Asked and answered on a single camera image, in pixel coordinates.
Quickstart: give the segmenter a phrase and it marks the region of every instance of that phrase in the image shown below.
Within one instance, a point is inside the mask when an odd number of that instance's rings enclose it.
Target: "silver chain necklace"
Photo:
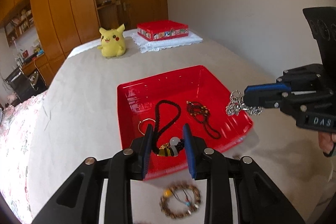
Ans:
[[[228,116],[232,116],[234,114],[238,115],[240,111],[244,110],[247,114],[251,115],[260,115],[263,111],[263,107],[261,106],[253,106],[249,107],[244,104],[244,97],[238,90],[234,90],[230,94],[230,102],[226,106],[226,114]]]

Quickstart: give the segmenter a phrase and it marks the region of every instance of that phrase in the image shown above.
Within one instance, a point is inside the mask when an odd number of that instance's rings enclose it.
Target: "black chair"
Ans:
[[[6,78],[5,81],[12,87],[20,102],[24,102],[32,96],[36,96],[47,89],[37,69],[27,77],[22,69],[18,67]]]

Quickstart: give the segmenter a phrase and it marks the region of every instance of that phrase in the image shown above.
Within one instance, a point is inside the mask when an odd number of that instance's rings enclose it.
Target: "blue gripper pad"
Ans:
[[[148,172],[149,159],[151,157],[151,152],[152,152],[153,127],[151,124],[147,126],[144,138],[146,141],[146,148],[145,148],[145,155],[142,158],[142,177],[143,178],[145,178]]]
[[[194,137],[191,135],[190,127],[186,123],[183,126],[184,150],[187,156],[188,169],[191,177],[196,178],[196,159]]]
[[[267,90],[279,90],[282,92],[291,92],[291,87],[287,86],[284,83],[273,83],[273,84],[264,84],[264,85],[249,85],[244,93],[251,91],[267,91]]]

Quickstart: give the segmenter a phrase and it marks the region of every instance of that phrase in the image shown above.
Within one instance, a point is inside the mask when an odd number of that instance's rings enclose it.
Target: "beige bed sheet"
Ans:
[[[124,56],[105,59],[96,48],[68,58],[54,78],[39,113],[28,165],[28,190],[35,216],[87,157],[110,158],[121,150],[117,86],[170,70],[205,65],[229,90],[274,81],[226,49],[200,44],[141,54],[130,37]],[[317,134],[296,128],[279,110],[253,117],[246,140],[225,153],[250,155],[307,220],[332,173],[318,148]],[[171,223],[159,208],[162,189],[188,178],[186,170],[160,179],[132,182],[134,221]],[[205,197],[205,182],[197,182]],[[204,207],[180,223],[203,223]]]

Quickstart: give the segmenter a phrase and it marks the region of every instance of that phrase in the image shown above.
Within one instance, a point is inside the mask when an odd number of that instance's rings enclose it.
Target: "finger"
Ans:
[[[319,132],[319,146],[323,152],[329,154],[334,148],[334,142],[332,140],[332,135],[326,132]]]
[[[323,152],[329,154],[331,150],[334,148],[334,143],[333,142],[328,142],[326,140],[323,140],[320,144],[320,148],[322,149]]]

